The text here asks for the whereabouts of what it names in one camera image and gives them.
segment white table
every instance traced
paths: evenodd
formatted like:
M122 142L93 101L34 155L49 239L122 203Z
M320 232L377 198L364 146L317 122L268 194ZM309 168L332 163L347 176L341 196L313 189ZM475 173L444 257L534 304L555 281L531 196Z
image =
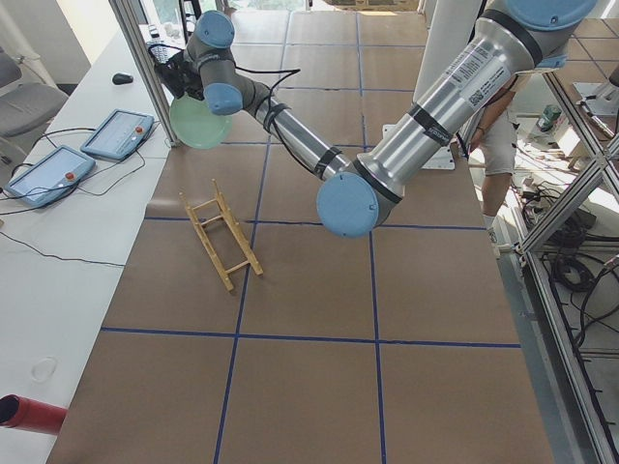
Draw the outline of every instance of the white table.
M115 86L117 72L134 76ZM98 126L115 108L156 115L133 58L120 33L86 74L48 131ZM52 138L79 149L87 133ZM27 161L35 162L53 147L42 140ZM104 196L76 191L59 203L35 212L0 217L3 232L43 252L63 257L124 264L161 175L169 148L161 127L140 148L146 160ZM123 164L82 184L105 190L138 167L133 155ZM97 161L97 169L109 166ZM27 206L0 201L0 213ZM0 236L0 396L18 394L67 407L107 311L122 268L45 258ZM48 380L37 382L32 368L45 358L57 366ZM0 461L39 464L46 461L55 437L0 429Z

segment red cylinder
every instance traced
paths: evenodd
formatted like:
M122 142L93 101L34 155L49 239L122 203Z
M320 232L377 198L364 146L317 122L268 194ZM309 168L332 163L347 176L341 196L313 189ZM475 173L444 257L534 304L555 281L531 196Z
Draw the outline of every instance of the red cylinder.
M0 426L58 435L67 410L9 394L0 399Z

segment gray chair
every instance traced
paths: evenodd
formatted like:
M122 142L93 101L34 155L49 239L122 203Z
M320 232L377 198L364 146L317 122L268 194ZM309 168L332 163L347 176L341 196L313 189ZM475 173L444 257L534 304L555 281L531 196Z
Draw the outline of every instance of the gray chair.
M0 47L0 88L20 78L21 69ZM39 82L23 83L0 95L0 138L25 156L24 151L7 138L22 135L46 123L60 111L67 98L60 90ZM6 156L1 160L5 164L11 162Z

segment white shorts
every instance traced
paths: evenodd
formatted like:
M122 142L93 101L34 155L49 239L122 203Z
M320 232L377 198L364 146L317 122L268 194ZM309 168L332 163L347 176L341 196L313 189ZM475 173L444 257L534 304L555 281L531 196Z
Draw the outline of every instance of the white shorts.
M516 165L516 128L508 116L509 109L490 127L480 143L486 162L486 175L512 174Z

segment barcode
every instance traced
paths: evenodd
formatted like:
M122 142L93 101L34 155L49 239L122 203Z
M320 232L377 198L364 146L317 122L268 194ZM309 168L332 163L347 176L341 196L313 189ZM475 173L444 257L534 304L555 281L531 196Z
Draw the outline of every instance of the barcode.
M477 106L484 99L484 94L479 90L469 97L469 101L473 106Z

